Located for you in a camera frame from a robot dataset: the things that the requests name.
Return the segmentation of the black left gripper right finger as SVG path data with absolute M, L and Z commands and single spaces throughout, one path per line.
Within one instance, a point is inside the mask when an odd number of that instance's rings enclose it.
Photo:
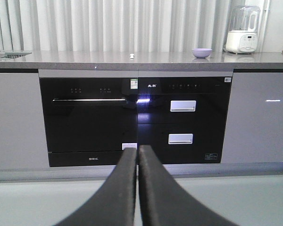
M 144 226 L 233 226 L 187 193 L 168 173 L 150 145 L 138 150 L 139 198 Z

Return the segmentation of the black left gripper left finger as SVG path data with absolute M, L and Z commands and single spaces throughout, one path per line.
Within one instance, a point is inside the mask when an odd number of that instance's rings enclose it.
M 97 192 L 58 226 L 132 226 L 136 200 L 137 149 L 126 148 Z

